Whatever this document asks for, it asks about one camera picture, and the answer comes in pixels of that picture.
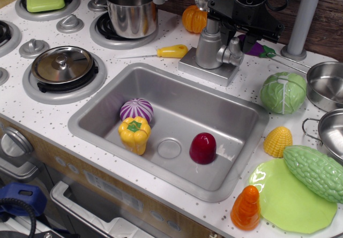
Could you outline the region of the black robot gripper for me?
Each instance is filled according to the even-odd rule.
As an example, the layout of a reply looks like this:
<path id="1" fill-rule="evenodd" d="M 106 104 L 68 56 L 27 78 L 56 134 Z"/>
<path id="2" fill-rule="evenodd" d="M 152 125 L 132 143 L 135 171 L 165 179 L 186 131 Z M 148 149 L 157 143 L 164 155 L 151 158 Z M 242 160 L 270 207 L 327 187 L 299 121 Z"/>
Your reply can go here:
<path id="1" fill-rule="evenodd" d="M 222 44 L 228 45 L 236 32 L 245 32 L 242 52 L 247 53 L 261 39 L 278 42 L 284 25 L 266 8 L 267 0 L 210 0 L 208 15 L 220 22 Z"/>

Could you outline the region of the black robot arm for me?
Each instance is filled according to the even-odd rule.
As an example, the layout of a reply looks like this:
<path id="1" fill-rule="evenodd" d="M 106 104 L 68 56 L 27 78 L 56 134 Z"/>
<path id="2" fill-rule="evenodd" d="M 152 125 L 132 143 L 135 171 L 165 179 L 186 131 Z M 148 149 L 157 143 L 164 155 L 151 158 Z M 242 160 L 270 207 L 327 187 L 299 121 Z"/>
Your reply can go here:
<path id="1" fill-rule="evenodd" d="M 269 13 L 284 10 L 289 0 L 281 6 L 272 6 L 268 0 L 208 0 L 207 21 L 202 31 L 206 34 L 223 35 L 225 45 L 237 31 L 245 32 L 241 47 L 249 52 L 261 39 L 277 43 L 284 25 Z"/>

